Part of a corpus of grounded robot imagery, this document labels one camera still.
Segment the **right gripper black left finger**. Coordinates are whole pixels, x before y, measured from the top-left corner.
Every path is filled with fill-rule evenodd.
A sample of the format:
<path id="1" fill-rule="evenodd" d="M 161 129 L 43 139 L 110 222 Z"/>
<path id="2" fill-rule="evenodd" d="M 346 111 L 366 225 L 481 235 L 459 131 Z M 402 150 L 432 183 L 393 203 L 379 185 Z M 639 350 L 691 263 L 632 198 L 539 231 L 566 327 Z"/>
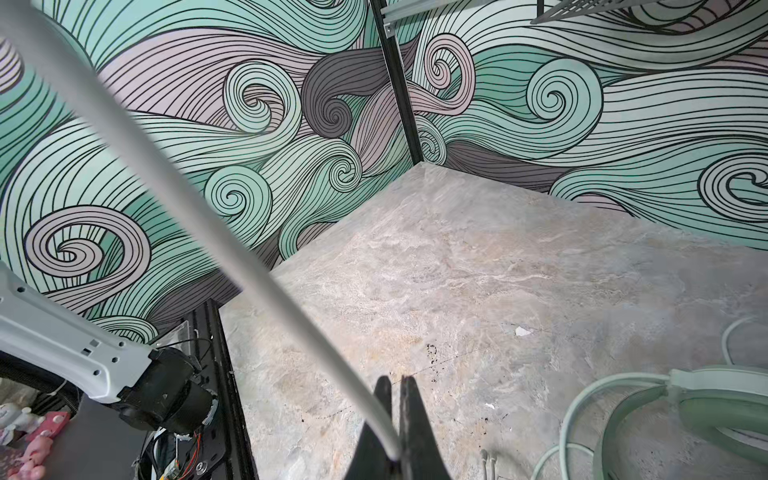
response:
<path id="1" fill-rule="evenodd" d="M 374 396 L 392 419 L 392 384 L 388 376 L 378 378 Z M 398 464 L 390 460 L 377 436 L 364 424 L 345 480 L 391 480 L 398 477 Z"/>

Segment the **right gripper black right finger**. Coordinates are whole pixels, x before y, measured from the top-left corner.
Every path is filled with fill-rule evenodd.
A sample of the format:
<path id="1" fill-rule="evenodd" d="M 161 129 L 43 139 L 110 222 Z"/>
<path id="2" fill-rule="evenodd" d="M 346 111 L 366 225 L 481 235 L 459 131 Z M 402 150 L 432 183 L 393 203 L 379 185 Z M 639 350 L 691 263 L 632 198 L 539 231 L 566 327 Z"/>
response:
<path id="1" fill-rule="evenodd" d="M 400 471 L 403 479 L 450 479 L 440 455 L 426 408 L 412 376 L 400 383 L 399 438 L 402 447 Z"/>

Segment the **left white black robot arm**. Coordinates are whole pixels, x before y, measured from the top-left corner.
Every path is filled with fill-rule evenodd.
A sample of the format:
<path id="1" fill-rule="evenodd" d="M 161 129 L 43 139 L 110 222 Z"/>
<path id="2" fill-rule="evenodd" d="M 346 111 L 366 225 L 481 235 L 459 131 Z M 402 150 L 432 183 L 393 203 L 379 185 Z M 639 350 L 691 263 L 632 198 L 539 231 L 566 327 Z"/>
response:
<path id="1" fill-rule="evenodd" d="M 218 401 L 194 381 L 184 352 L 153 348 L 84 320 L 1 268 L 2 352 L 68 381 L 140 430 L 187 436 L 208 426 Z"/>

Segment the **green over-ear headphones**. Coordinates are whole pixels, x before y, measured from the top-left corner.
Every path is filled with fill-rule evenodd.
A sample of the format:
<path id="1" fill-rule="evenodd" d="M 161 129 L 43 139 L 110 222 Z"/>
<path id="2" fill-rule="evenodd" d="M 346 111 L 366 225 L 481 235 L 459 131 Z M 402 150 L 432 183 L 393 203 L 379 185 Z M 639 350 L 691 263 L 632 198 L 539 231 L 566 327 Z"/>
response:
<path id="1" fill-rule="evenodd" d="M 611 412 L 597 446 L 589 448 L 570 440 L 570 430 L 586 401 L 612 387 L 635 387 Z M 667 374 L 631 372 L 597 380 L 571 402 L 563 419 L 558 444 L 542 455 L 532 477 L 545 463 L 558 458 L 563 479 L 570 477 L 568 452 L 577 450 L 592 459 L 595 479 L 620 477 L 618 429 L 635 411 L 661 399 L 676 408 L 687 431 L 741 458 L 767 463 L 767 371 L 735 365 L 698 370 L 673 369 Z"/>

